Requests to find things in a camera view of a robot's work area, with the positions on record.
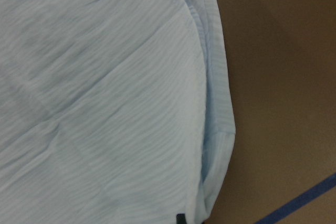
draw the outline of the blue stripe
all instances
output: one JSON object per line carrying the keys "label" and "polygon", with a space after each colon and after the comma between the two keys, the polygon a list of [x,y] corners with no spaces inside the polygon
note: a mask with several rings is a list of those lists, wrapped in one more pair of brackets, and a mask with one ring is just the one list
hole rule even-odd
{"label": "blue stripe", "polygon": [[312,187],[305,193],[301,194],[297,198],[288,202],[284,206],[275,210],[270,215],[266,216],[264,219],[256,222],[256,224],[276,223],[279,220],[282,220],[284,217],[290,215],[292,212],[295,212],[300,207],[303,207],[304,205],[308,204],[312,200],[316,199],[317,197],[321,196],[325,192],[329,191],[335,186],[336,186],[336,173],[331,175],[330,177],[328,177],[321,183],[317,184],[316,186]]}

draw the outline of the light blue fabric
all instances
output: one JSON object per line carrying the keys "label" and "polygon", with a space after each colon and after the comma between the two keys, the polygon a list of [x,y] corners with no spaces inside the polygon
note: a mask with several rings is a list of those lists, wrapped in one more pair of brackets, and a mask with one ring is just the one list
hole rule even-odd
{"label": "light blue fabric", "polygon": [[0,0],[0,223],[201,223],[234,135],[216,0]]}

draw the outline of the blue tape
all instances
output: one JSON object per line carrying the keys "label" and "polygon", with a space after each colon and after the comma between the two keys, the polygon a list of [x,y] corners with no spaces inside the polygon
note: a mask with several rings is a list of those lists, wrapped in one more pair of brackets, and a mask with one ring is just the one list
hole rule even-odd
{"label": "blue tape", "polygon": [[297,198],[293,199],[292,201],[288,202],[284,206],[280,207],[279,209],[275,210],[265,218],[261,219],[260,221],[256,222],[256,224],[272,224],[276,223],[279,220],[282,220],[284,217],[290,215],[291,213],[295,212],[299,208],[303,207],[304,205],[308,204],[312,200],[316,199],[317,197],[321,196],[322,194],[326,193],[330,189],[336,186],[336,173],[331,175],[330,177],[326,178],[321,183],[317,184],[316,186],[312,187],[305,193],[301,194]]}

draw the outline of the garment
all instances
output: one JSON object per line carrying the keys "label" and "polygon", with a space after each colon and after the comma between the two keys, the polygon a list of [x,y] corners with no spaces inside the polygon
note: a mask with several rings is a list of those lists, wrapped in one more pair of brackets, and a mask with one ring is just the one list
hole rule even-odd
{"label": "garment", "polygon": [[0,223],[201,223],[234,135],[216,0],[0,0]]}

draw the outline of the brown surface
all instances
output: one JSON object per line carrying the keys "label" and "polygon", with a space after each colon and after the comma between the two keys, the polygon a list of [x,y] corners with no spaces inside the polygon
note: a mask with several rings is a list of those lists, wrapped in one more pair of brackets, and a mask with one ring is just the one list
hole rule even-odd
{"label": "brown surface", "polygon": [[336,0],[218,5],[237,135],[206,224],[249,224],[336,172]]}
{"label": "brown surface", "polygon": [[334,224],[336,188],[292,213],[279,224]]}

